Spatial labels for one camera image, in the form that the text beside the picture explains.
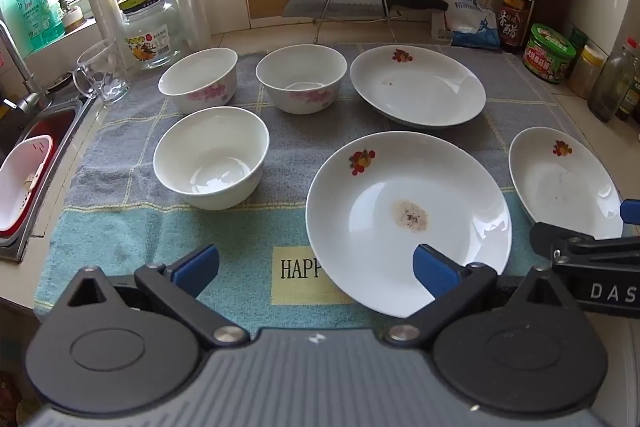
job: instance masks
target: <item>label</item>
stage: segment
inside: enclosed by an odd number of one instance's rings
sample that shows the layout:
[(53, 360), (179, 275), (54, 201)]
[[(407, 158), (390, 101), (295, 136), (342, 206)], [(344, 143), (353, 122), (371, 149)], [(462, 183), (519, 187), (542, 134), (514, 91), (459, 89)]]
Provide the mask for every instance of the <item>label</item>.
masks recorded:
[(529, 71), (549, 82), (559, 82), (564, 77), (564, 71), (568, 64), (548, 54), (539, 45), (532, 42), (529, 42), (523, 60)]
[(164, 58), (171, 53), (169, 30), (166, 24), (144, 35), (125, 39), (129, 49), (140, 62)]
[(529, 19), (533, 11), (533, 1), (528, 8), (520, 9), (512, 7), (511, 2), (517, 6), (526, 6), (527, 0), (504, 0), (498, 14), (498, 34), (500, 40), (510, 46), (519, 47), (525, 39), (525, 32), (529, 26)]
[(629, 90), (626, 92), (625, 98), (620, 105), (620, 111), (631, 114), (633, 113), (636, 105), (640, 101), (640, 84), (635, 82)]
[(272, 305), (328, 305), (353, 302), (329, 279), (311, 247), (276, 247), (271, 259)]
[(60, 14), (49, 7), (48, 0), (19, 0), (18, 9), (30, 39), (60, 24)]

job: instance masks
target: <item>glass mug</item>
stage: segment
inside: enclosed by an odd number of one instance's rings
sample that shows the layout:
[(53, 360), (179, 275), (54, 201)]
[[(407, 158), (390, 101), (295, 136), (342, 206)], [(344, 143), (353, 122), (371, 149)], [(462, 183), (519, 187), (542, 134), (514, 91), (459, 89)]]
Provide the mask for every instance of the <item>glass mug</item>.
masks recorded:
[[(99, 96), (106, 105), (117, 102), (129, 91), (115, 39), (100, 41), (80, 55), (73, 77), (78, 91), (89, 98)], [(84, 78), (86, 86), (78, 82), (79, 77)]]

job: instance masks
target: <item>plate with flower decal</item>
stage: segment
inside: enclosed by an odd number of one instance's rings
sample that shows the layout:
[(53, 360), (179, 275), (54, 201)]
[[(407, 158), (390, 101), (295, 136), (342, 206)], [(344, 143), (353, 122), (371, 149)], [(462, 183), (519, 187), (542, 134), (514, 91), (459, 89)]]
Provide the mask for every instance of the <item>plate with flower decal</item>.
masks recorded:
[(509, 209), (491, 175), (462, 149), (417, 132), (372, 134), (335, 152), (311, 183), (305, 219), (338, 288), (394, 317), (434, 299), (414, 275), (418, 245), (498, 273), (511, 250)]
[(596, 239), (622, 236), (616, 186), (577, 139), (549, 127), (525, 129), (511, 142), (509, 170), (532, 221)]
[(359, 55), (353, 87), (391, 120), (414, 128), (450, 127), (475, 118), (486, 103), (478, 77), (441, 53), (394, 44)]

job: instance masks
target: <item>knife handle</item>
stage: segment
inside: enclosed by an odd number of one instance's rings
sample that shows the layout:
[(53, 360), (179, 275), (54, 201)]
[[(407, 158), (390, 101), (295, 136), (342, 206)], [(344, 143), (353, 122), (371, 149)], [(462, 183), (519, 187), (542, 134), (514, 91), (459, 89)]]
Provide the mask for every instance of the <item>knife handle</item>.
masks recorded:
[(401, 6), (409, 10), (440, 10), (446, 12), (449, 9), (449, 3), (443, 0), (386, 0), (388, 8), (392, 6)]

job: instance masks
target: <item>faucet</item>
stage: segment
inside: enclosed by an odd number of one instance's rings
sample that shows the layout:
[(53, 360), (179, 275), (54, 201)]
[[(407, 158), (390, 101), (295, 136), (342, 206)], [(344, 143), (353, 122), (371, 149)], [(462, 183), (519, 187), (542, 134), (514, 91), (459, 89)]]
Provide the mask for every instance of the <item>faucet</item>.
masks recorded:
[(15, 47), (14, 39), (11, 33), (9, 33), (9, 28), (6, 27), (2, 19), (0, 19), (0, 41), (2, 41), (2, 44), (4, 44), (4, 47), (14, 61), (15, 67), (20, 71), (22, 82), (28, 91), (27, 95), (18, 100), (17, 103), (6, 98), (1, 100), (0, 103), (4, 103), (4, 105), (12, 109), (19, 109), (24, 114), (30, 113), (35, 108), (43, 110), (49, 107), (51, 100), (47, 96), (47, 92), (36, 80), (35, 76), (33, 76), (33, 73), (29, 71), (22, 57), (20, 57), (18, 48)]

